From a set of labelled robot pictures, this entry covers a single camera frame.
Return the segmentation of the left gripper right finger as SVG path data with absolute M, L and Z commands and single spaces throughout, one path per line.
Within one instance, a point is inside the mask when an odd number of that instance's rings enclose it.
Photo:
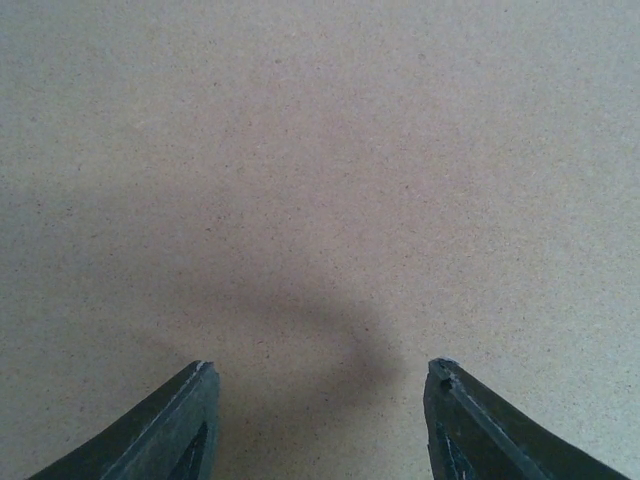
M 625 478 L 533 421 L 453 360 L 428 363 L 423 406 L 437 480 Z

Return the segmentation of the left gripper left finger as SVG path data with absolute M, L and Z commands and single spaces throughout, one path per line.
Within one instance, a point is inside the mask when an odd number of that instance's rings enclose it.
M 213 364 L 194 361 L 31 479 L 210 479 L 219 389 Z

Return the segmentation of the brown backing board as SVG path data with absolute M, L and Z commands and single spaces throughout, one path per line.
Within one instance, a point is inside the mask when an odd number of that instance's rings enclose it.
M 635 1 L 5 1 L 1 475 L 193 360 L 218 479 L 427 479 L 458 361 L 639 475 Z

